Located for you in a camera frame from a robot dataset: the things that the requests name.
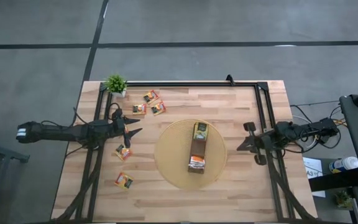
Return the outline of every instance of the butcher block tabletop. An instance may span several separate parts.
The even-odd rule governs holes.
[[[276,122],[290,121],[292,114],[284,82],[267,82]],[[100,82],[84,82],[78,114],[85,121],[93,120],[99,85]],[[151,89],[163,100],[166,112],[154,116],[148,107],[146,115],[132,115],[132,106],[145,103],[143,96]],[[262,91],[261,94],[265,117],[268,118]],[[257,165],[254,154],[236,151],[248,136],[243,123],[253,121],[257,126],[256,133],[261,133],[254,88],[128,87],[125,98],[114,97],[113,102],[119,103],[128,118],[140,119],[138,123],[129,124],[129,130],[143,130],[132,138],[133,155],[125,162],[114,153],[122,144],[122,138],[106,141],[94,222],[277,221],[268,167]],[[100,118],[103,118],[104,107],[105,103]],[[184,119],[200,119],[212,124],[223,137],[227,149],[227,162],[219,178],[199,190],[182,190],[170,184],[160,174],[154,160],[155,143],[162,132],[173,122]],[[81,121],[77,120],[75,124],[81,124]],[[79,147],[78,143],[71,142],[67,152]],[[85,158],[86,149],[81,149],[65,159],[52,218],[61,215],[79,192]],[[292,192],[307,211],[317,217],[302,155],[286,153],[284,161]],[[134,178],[129,190],[114,184],[121,171]],[[85,215],[90,192],[85,198]],[[285,197],[281,191],[280,198],[286,211]]]

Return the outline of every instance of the potted plant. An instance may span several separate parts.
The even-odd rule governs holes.
[[[125,97],[127,82],[119,74],[111,75],[105,82],[107,90],[116,97]]]

